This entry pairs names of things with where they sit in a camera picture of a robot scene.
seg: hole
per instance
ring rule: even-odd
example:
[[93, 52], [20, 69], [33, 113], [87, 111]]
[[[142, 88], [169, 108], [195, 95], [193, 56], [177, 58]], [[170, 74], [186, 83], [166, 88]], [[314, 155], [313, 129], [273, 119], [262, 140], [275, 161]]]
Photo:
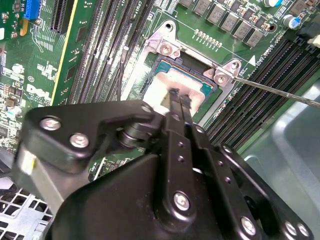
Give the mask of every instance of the hole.
[[44, 213], [47, 206], [48, 206], [47, 204], [45, 204], [43, 202], [39, 202], [38, 205], [35, 207], [35, 210]]
[[224, 180], [228, 183], [231, 184], [231, 179], [229, 177], [225, 177]]
[[37, 204], [37, 201], [36, 201], [36, 200], [33, 200], [32, 203], [29, 205], [29, 208], [30, 208], [30, 209], [33, 209], [36, 204]]
[[16, 196], [15, 199], [13, 200], [13, 203], [22, 206], [22, 204], [24, 204], [24, 202], [25, 202], [26, 200], [27, 200], [27, 199], [26, 199], [24, 196], [19, 196], [19, 195], [18, 195], [18, 196]]
[[273, 33], [277, 30], [277, 25], [275, 23], [271, 24], [271, 26], [269, 27], [269, 32]]
[[12, 201], [12, 199], [14, 199], [14, 197], [15, 197], [14, 194], [5, 195], [5, 196], [2, 196], [1, 200], [10, 203]]
[[49, 222], [51, 220], [51, 216], [44, 215], [42, 218], [43, 221]]
[[1, 228], [4, 228], [4, 229], [5, 229], [6, 227], [8, 227], [8, 225], [9, 225], [8, 223], [6, 223], [6, 222], [4, 222], [4, 221], [0, 221], [0, 227], [1, 227]]
[[165, 25], [165, 28], [166, 28], [169, 32], [171, 32], [172, 29], [173, 29], [173, 26], [172, 26], [170, 23], [167, 23], [167, 24]]
[[0, 206], [0, 213], [3, 213], [7, 206], [8, 204], [2, 203]]
[[46, 210], [46, 212], [45, 212], [46, 214], [50, 214], [50, 215], [52, 215], [52, 212], [50, 211], [50, 209], [48, 208], [47, 210]]
[[4, 214], [7, 214], [9, 216], [15, 216], [17, 213], [16, 211], [19, 210], [17, 206], [9, 206], [8, 209], [4, 212]]
[[24, 189], [21, 189], [20, 194], [25, 195], [25, 196], [29, 196], [30, 193]]
[[11, 231], [6, 231], [1, 240], [13, 240], [17, 234]]
[[180, 163], [183, 163], [183, 162], [185, 161], [185, 160], [184, 160], [184, 157], [180, 155], [180, 156], [178, 157], [178, 161], [179, 161]]

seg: chip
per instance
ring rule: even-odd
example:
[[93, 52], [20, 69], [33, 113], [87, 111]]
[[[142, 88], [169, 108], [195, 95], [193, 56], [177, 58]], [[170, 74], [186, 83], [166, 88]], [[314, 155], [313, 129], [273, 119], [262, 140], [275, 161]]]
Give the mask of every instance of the chip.
[[7, 137], [8, 136], [8, 128], [0, 125], [0, 136]]
[[87, 28], [88, 28], [87, 26], [82, 26], [78, 29], [78, 33], [77, 33], [76, 39], [75, 39], [76, 43], [85, 39], [86, 33], [87, 33]]
[[225, 0], [217, 0], [217, 2], [223, 5], [225, 3]]
[[306, 8], [305, 1], [297, 0], [295, 4], [293, 4], [292, 8], [290, 9], [290, 13], [293, 15], [299, 16], [299, 14]]
[[73, 75], [74, 75], [75, 72], [76, 72], [76, 69], [77, 69], [77, 66], [76, 66], [76, 65], [74, 65], [74, 66], [72, 66], [72, 67], [70, 67], [70, 68], [68, 69], [68, 72], [67, 72], [67, 74], [66, 74], [65, 81], [68, 81], [70, 78], [73, 77]]
[[15, 89], [15, 93], [14, 93], [16, 96], [18, 96], [18, 97], [22, 97], [22, 90], [21, 89], [18, 89], [18, 88], [16, 88]]
[[15, 94], [16, 88], [14, 86], [9, 86], [9, 93]]
[[261, 28], [262, 25], [267, 21], [267, 19], [265, 19], [263, 16], [259, 18], [258, 21], [256, 21], [255, 26], [257, 28]]
[[206, 12], [206, 10], [208, 9], [211, 3], [212, 3], [212, 0], [199, 0], [198, 3], [195, 5], [193, 11], [196, 14], [202, 16]]
[[246, 41], [246, 44], [248, 44], [250, 47], [255, 47], [263, 36], [264, 34], [261, 31], [255, 29], [252, 35]]
[[226, 17], [226, 19], [224, 20], [223, 24], [221, 25], [221, 28], [226, 32], [231, 32], [231, 30], [236, 25], [238, 19], [239, 19], [238, 16], [230, 12], [229, 15]]
[[218, 24], [225, 12], [226, 9], [224, 9], [220, 4], [217, 4], [214, 6], [207, 20], [213, 24]]
[[5, 105], [7, 105], [7, 107], [14, 107], [16, 106], [18, 103], [18, 100], [16, 98], [13, 98], [13, 97], [8, 97], [6, 100], [5, 100]]
[[182, 4], [183, 6], [189, 8], [193, 0], [180, 0], [179, 3]]
[[236, 29], [233, 35], [236, 36], [238, 39], [244, 39], [244, 37], [247, 35], [250, 29], [251, 26], [246, 21], [243, 21]]
[[251, 8], [248, 8], [245, 14], [243, 15], [243, 19], [249, 21], [252, 14], [254, 14], [255, 11], [253, 11]]
[[230, 11], [236, 13], [241, 5], [242, 5], [242, 2], [240, 2], [239, 0], [235, 0], [232, 6], [230, 7]]

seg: black tool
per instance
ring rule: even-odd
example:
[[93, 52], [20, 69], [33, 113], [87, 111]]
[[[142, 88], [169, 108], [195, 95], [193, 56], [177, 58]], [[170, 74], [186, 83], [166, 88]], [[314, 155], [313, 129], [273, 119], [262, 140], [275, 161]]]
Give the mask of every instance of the black tool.
[[[41, 107], [26, 116], [16, 182], [55, 215], [46, 240], [313, 239], [308, 226], [230, 147], [213, 147], [172, 89], [146, 103]], [[89, 183], [90, 160], [145, 154]]]

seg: green circuit board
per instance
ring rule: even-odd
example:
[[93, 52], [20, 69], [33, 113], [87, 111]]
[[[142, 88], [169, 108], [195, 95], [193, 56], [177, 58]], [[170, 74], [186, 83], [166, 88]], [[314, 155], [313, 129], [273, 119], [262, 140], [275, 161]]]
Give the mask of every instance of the green circuit board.
[[[65, 105], [80, 103], [85, 95], [85, 78], [79, 77], [82, 68], [88, 68], [84, 59], [90, 43], [89, 36], [97, 36], [104, 30], [103, 24], [109, 23], [107, 14], [113, 11], [113, 18], [109, 24], [110, 31], [105, 36], [105, 44], [99, 51], [92, 51], [92, 59], [97, 59], [97, 67], [91, 69], [91, 84], [87, 89], [87, 97], [82, 102], [102, 102], [115, 100], [115, 79], [119, 69], [118, 61], [122, 48], [134, 38], [139, 21], [143, 17], [144, 9], [150, 2], [154, 5], [147, 14], [145, 24], [133, 46], [128, 59], [123, 80], [122, 99], [142, 99], [147, 76], [149, 75], [157, 55], [149, 54], [143, 61], [138, 59], [146, 44], [146, 40], [167, 20], [176, 25], [176, 40], [197, 51], [200, 55], [212, 60], [219, 66], [232, 59], [241, 62], [239, 76], [248, 78], [256, 67], [264, 60], [273, 46], [281, 39], [288, 29], [282, 25], [282, 19], [289, 14], [295, 2], [284, 0], [278, 7], [265, 7], [261, 0], [224, 0], [210, 1], [210, 5], [202, 14], [196, 13], [200, 0], [191, 1], [186, 7], [178, 0], [129, 1], [129, 0], [75, 0], [70, 8], [68, 29], [65, 33], [53, 31], [51, 27], [55, 1], [42, 0], [38, 17], [28, 21], [27, 33], [11, 37], [12, 26], [16, 24], [16, 32], [22, 28], [22, 17], [25, 6], [23, 0], [0, 0], [0, 14], [8, 15], [6, 22], [0, 21], [0, 29], [5, 30], [5, 37], [0, 39], [0, 147], [12, 153], [15, 152], [20, 129], [25, 113], [32, 109], [49, 105]], [[234, 3], [240, 3], [236, 10], [232, 10]], [[12, 6], [19, 3], [17, 12]], [[219, 4], [226, 13], [233, 13], [238, 23], [246, 21], [250, 31], [262, 35], [255, 46], [248, 44], [249, 39], [235, 37], [234, 30], [223, 30], [222, 24], [208, 21], [212, 8]], [[129, 25], [123, 31], [121, 42], [117, 46], [117, 33], [122, 30], [127, 11], [132, 8]], [[250, 9], [252, 14], [244, 19], [243, 9]], [[313, 6], [305, 6], [297, 15], [302, 23], [310, 22], [316, 16]], [[263, 24], [256, 25], [259, 19]], [[96, 39], [96, 46], [104, 43], [101, 38]], [[235, 86], [226, 98], [232, 98], [239, 86]], [[217, 89], [207, 96], [205, 102], [198, 109], [194, 121], [198, 122], [208, 111], [209, 107], [221, 93]], [[127, 155], [115, 155], [104, 158], [120, 166], [124, 159], [132, 159]]]

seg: ram slot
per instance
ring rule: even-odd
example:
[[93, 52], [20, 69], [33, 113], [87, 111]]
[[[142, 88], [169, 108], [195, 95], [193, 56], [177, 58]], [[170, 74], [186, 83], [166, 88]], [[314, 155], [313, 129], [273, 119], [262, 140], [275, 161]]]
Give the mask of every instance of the ram slot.
[[[256, 70], [249, 80], [266, 84], [265, 76], [271, 72], [273, 68], [275, 68], [285, 54], [288, 54], [293, 44], [289, 41], [282, 41], [278, 46], [275, 47], [274, 51], [268, 56], [268, 58], [262, 62], [262, 65], [259, 67], [259, 70]], [[213, 139], [214, 136], [225, 127], [225, 124], [233, 118], [233, 115], [236, 111], [235, 108], [238, 108], [243, 104], [243, 102], [248, 98], [248, 96], [253, 92], [254, 88], [248, 85], [242, 85], [238, 93], [235, 95], [233, 100], [226, 106], [223, 112], [219, 115], [219, 117], [213, 121], [206, 130], [207, 135], [210, 139]]]
[[95, 50], [100, 42], [102, 30], [106, 26], [112, 2], [113, 1], [111, 0], [99, 0], [96, 5], [95, 12], [92, 16], [94, 22], [90, 26], [90, 32], [84, 44], [84, 54], [72, 85], [71, 94], [67, 102], [68, 104], [78, 104], [80, 102], [81, 93], [88, 84], [88, 75], [95, 57]]
[[[145, 24], [148, 20], [149, 14], [152, 11], [152, 8], [155, 4], [156, 0], [149, 0], [146, 2], [145, 7], [143, 8], [143, 12], [141, 14], [141, 17], [139, 18], [138, 22], [137, 22], [137, 29], [136, 31], [134, 31], [134, 34], [128, 44], [128, 53], [126, 55], [125, 58], [125, 66], [127, 66], [133, 51], [135, 50], [137, 44], [139, 43], [139, 40], [141, 39], [141, 34], [144, 30]], [[116, 93], [116, 86], [118, 84], [118, 80], [119, 80], [119, 75], [120, 75], [120, 69], [117, 67], [116, 71], [114, 71], [112, 77], [111, 77], [111, 82], [112, 84], [107, 88], [104, 89], [101, 97], [103, 97], [103, 101], [108, 102], [111, 101], [112, 99], [114, 99], [115, 93]]]
[[124, 11], [126, 9], [126, 4], [123, 5], [123, 8], [120, 10], [119, 16], [119, 8], [122, 5], [121, 0], [112, 1], [111, 10], [109, 12], [108, 18], [106, 20], [106, 24], [103, 28], [103, 32], [99, 39], [99, 43], [94, 52], [94, 58], [91, 63], [89, 74], [86, 77], [86, 84], [81, 92], [80, 103], [90, 103], [92, 97], [90, 93], [95, 91], [97, 83], [101, 77], [101, 71], [105, 68], [108, 62], [108, 56], [110, 53], [111, 45], [114, 42], [115, 35], [119, 28], [119, 22], [123, 17]]
[[109, 84], [112, 84], [112, 82], [110, 82], [110, 73], [112, 67], [114, 66], [114, 63], [117, 63], [117, 61], [120, 60], [122, 48], [125, 46], [128, 38], [128, 33], [133, 26], [131, 19], [133, 18], [134, 10], [136, 9], [137, 4], [139, 4], [138, 1], [130, 1], [129, 6], [125, 11], [125, 17], [121, 22], [121, 28], [116, 35], [115, 41], [110, 51], [110, 55], [108, 56], [108, 59], [110, 61], [104, 66], [103, 71], [99, 71], [100, 75], [97, 80], [97, 84], [92, 97], [93, 102], [99, 102], [102, 90]]

